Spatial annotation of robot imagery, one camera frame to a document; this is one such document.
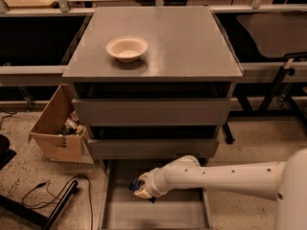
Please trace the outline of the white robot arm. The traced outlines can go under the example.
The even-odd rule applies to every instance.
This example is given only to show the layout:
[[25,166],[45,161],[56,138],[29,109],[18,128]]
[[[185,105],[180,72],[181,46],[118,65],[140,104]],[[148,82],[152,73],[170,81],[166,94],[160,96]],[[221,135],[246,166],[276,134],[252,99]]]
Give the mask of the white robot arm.
[[285,162],[219,167],[203,167],[196,157],[185,155],[130,184],[136,196],[146,199],[195,188],[275,200],[275,230],[307,230],[307,149]]

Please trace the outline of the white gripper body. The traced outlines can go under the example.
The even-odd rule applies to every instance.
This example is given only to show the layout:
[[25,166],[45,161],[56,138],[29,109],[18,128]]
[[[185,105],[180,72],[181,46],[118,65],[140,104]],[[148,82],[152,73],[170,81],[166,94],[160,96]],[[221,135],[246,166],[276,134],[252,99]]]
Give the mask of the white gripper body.
[[154,197],[160,196],[160,191],[155,184],[154,175],[151,172],[146,173],[145,188],[151,196],[154,196]]

